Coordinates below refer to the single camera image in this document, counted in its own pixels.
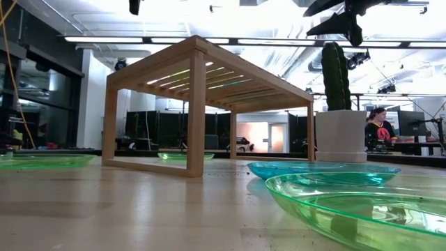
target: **doorway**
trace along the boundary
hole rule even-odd
[[[288,128],[286,123],[269,123],[268,152],[288,153]]]

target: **yellow cable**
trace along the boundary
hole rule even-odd
[[[26,132],[28,133],[29,139],[31,140],[31,144],[33,145],[33,148],[35,148],[36,145],[34,144],[33,137],[31,136],[31,132],[28,129],[28,123],[26,122],[25,115],[23,115],[22,104],[20,104],[20,102],[18,102],[19,101],[19,91],[17,90],[17,85],[15,83],[13,65],[11,63],[11,57],[9,55],[8,38],[6,36],[6,24],[4,24],[6,18],[8,17],[9,13],[11,13],[11,11],[13,10],[16,3],[17,3],[17,0],[14,0],[13,4],[9,8],[9,10],[6,12],[5,16],[3,16],[3,8],[1,7],[1,2],[0,2],[0,18],[1,18],[0,26],[3,24],[3,35],[5,38],[6,56],[8,57],[9,71],[11,73],[11,79],[13,80],[15,97],[17,98],[17,106],[19,107],[20,115],[22,116],[23,124],[25,125]]]
[[[5,22],[6,18],[8,18],[8,16],[9,16],[9,14],[11,14],[11,11],[13,11],[13,8],[14,8],[15,4],[17,4],[17,0],[14,0],[13,4],[12,4],[11,7],[9,8],[9,10],[6,11],[6,13],[5,13],[5,17],[4,17],[4,18],[3,18],[3,17],[1,18],[0,26]]]

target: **glass window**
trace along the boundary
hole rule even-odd
[[[29,59],[22,60],[20,95],[39,98],[53,105],[71,107],[71,89],[69,77]]]
[[[72,146],[73,139],[70,139],[69,121],[70,111],[41,105],[36,102],[19,99],[23,113],[28,124],[31,136],[36,147],[59,147]],[[15,123],[15,133],[19,133],[24,141],[26,149],[32,148],[28,134],[23,123]]]

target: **ceiling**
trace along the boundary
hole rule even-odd
[[[239,38],[307,38],[305,32],[342,9],[314,17],[302,14],[313,0],[145,0],[139,16],[128,12],[128,0],[19,0],[30,13],[65,36],[179,36]],[[261,3],[240,6],[243,3]],[[358,22],[365,39],[446,40],[446,26],[439,20],[445,0],[422,6],[375,6]],[[132,63],[168,45],[91,45],[95,55],[112,67],[118,57]],[[314,92],[323,92],[320,48],[223,46],[252,63]],[[346,49],[347,55],[357,49]],[[392,82],[397,92],[446,93],[438,89],[446,75],[446,50],[370,49],[371,60],[349,71],[352,93],[376,93]]]

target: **potted cactus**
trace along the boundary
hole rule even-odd
[[[367,112],[351,110],[347,60],[337,43],[324,45],[322,73],[328,111],[316,114],[316,159],[366,162],[364,127]]]

